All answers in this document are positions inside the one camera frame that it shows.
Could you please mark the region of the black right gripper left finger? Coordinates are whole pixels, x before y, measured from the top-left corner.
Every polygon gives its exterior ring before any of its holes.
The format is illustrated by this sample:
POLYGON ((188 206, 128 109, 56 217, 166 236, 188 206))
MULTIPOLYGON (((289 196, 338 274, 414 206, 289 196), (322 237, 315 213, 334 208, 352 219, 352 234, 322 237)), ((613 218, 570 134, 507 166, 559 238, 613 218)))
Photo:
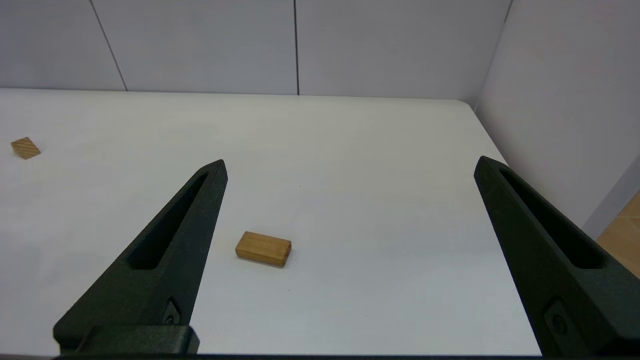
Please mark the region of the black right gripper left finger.
POLYGON ((195 354, 190 326, 227 186, 201 167, 54 325, 62 355, 195 354))

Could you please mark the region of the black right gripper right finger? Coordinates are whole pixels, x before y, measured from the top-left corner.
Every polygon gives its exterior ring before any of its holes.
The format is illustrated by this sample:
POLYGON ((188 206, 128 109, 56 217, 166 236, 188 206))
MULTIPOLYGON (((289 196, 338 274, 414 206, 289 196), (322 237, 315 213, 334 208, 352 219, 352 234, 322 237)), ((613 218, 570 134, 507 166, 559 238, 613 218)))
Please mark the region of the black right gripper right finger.
POLYGON ((638 357, 640 281, 509 166, 474 180, 545 357, 638 357))

